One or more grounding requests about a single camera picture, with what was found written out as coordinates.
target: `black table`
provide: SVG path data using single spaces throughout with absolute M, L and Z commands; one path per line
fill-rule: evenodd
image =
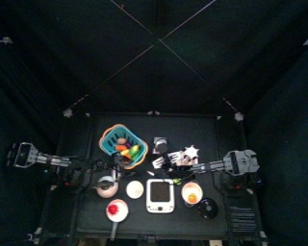
M 175 186 L 175 210 L 166 214 L 148 213 L 147 193 L 144 192 L 139 199 L 131 199 L 126 194 L 126 187 L 134 180 L 140 181 L 146 187 L 147 179 L 152 178 L 147 171 L 155 172 L 152 160 L 156 159 L 156 155 L 152 154 L 152 150 L 156 136 L 168 138 L 171 152 L 194 145 L 199 149 L 199 162 L 210 162 L 222 160 L 229 151 L 247 149 L 243 123 L 238 122 L 233 116 L 176 114 L 148 116 L 112 113 L 76 115 L 67 119 L 58 154 L 60 156 L 78 155 L 90 160 L 107 160 L 110 156 L 99 148 L 99 138 L 116 124 L 123 124 L 148 143 L 147 158 L 132 169 L 136 174 L 120 180 L 119 192 L 110 199 L 102 198 L 91 186 L 82 194 L 70 194 L 64 188 L 50 192 L 42 222 L 43 238 L 110 237 L 112 221 L 107 217 L 106 207 L 112 200 L 123 199 L 128 204 L 130 213 L 126 220 L 120 222 L 116 238 L 233 241 L 231 237 L 235 234 L 230 229 L 226 197 L 215 188 L 213 173 L 198 174 L 196 180 L 203 188 L 203 197 L 213 198 L 219 204 L 221 212 L 214 220 L 201 216 L 196 206 L 192 208 L 186 206 L 182 185 Z M 91 183 L 95 184 L 106 175 L 106 171 L 95 173 Z M 254 196 L 251 206 L 258 213 L 257 203 L 257 196 Z

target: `black wall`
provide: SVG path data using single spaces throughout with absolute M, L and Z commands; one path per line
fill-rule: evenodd
M 52 153 L 63 113 L 9 45 L 0 44 L 0 242 L 20 241 L 39 226 L 46 196 L 40 169 L 11 169 L 15 142 L 34 142 Z
M 308 50 L 247 119 L 266 182 L 259 192 L 266 232 L 273 245 L 308 245 Z

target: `white device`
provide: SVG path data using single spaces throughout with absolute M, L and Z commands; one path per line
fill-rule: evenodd
M 175 209 L 175 187 L 171 179 L 150 179 L 147 182 L 147 209 L 167 213 Z

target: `yellow object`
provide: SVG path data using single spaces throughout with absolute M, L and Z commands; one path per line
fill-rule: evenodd
M 131 147 L 131 149 L 128 150 L 130 156 L 134 157 L 134 156 L 139 153 L 139 151 L 140 151 L 140 148 L 139 148 L 139 145 L 136 144 L 136 145 L 134 145 L 134 146 Z
M 196 203 L 196 195 L 195 195 L 194 193 L 191 193 L 191 194 L 188 195 L 188 201 L 190 201 L 191 203 Z
M 131 159 L 131 156 L 130 156 L 130 150 L 128 150 L 128 149 L 123 150 L 123 151 L 120 152 L 120 154 L 122 154 L 124 157 L 127 157 L 127 158 Z

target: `plate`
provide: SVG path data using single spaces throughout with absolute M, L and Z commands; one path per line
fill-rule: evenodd
M 144 193 L 144 186 L 139 181 L 132 181 L 127 186 L 127 194 L 130 198 L 138 199 Z

